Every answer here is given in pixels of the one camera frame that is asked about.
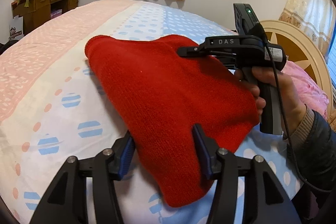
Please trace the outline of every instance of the human hand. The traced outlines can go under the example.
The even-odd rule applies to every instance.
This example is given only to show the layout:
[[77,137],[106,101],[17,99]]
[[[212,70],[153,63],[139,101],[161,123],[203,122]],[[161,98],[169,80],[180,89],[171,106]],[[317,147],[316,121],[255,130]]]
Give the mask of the human hand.
[[[260,82],[276,86],[275,77],[272,68],[268,67],[253,67],[252,74]],[[306,113],[306,105],[299,99],[298,92],[294,86],[293,80],[289,75],[278,71],[278,81],[283,102],[283,108],[288,124],[289,134],[292,134],[300,125]],[[253,94],[258,109],[258,114],[263,113],[263,108],[266,106],[266,101],[259,97],[260,90],[257,85],[251,84],[244,80],[244,75],[241,70],[235,71],[235,76],[241,80],[242,84],[247,87]],[[285,132],[284,123],[282,120],[282,129]]]

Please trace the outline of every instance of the jacket sleeve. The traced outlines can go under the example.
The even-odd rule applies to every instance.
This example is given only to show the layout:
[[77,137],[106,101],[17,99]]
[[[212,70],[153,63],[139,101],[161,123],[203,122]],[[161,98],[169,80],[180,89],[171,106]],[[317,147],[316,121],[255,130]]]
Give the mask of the jacket sleeve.
[[[304,119],[307,124],[311,116],[311,129],[306,129],[304,133],[300,125],[301,132],[299,130],[293,134],[297,164],[301,175],[312,185],[323,190],[332,190],[336,185],[336,133],[318,112],[310,109],[307,109],[307,112]],[[287,147],[287,155],[293,161],[289,147]],[[319,208],[322,207],[328,193],[315,190],[312,192],[316,196]]]

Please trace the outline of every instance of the ribbed cuff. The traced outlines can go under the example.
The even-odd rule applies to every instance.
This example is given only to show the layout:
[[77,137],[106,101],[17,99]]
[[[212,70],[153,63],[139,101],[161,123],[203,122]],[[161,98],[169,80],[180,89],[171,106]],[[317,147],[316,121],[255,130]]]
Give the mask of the ribbed cuff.
[[[307,107],[306,114],[303,117],[300,125],[294,131],[294,133],[290,135],[294,150],[300,149],[307,140],[310,130],[313,127],[314,117],[314,112],[309,107]],[[286,143],[289,143],[288,138],[285,135],[283,135],[283,140]]]

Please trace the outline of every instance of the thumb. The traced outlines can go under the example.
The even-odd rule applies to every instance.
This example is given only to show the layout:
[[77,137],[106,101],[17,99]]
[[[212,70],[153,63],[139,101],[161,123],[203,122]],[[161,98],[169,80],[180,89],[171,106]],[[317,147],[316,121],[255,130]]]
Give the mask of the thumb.
[[[265,84],[270,84],[276,87],[274,72],[272,68],[269,67],[253,67],[252,74],[254,77],[263,82]],[[279,81],[279,88],[286,89],[291,88],[292,86],[292,79],[290,76],[283,74],[282,72],[277,70],[278,81]]]

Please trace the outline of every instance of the pink bed sheet section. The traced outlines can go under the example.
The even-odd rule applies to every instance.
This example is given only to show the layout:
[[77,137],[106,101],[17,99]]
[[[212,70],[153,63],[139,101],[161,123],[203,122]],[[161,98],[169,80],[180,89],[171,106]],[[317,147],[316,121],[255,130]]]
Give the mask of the pink bed sheet section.
[[0,57],[0,122],[9,117],[39,76],[77,42],[133,0],[101,0],[48,21]]
[[326,119],[329,99],[313,79],[301,67],[291,61],[287,61],[282,72],[292,77],[300,100]]

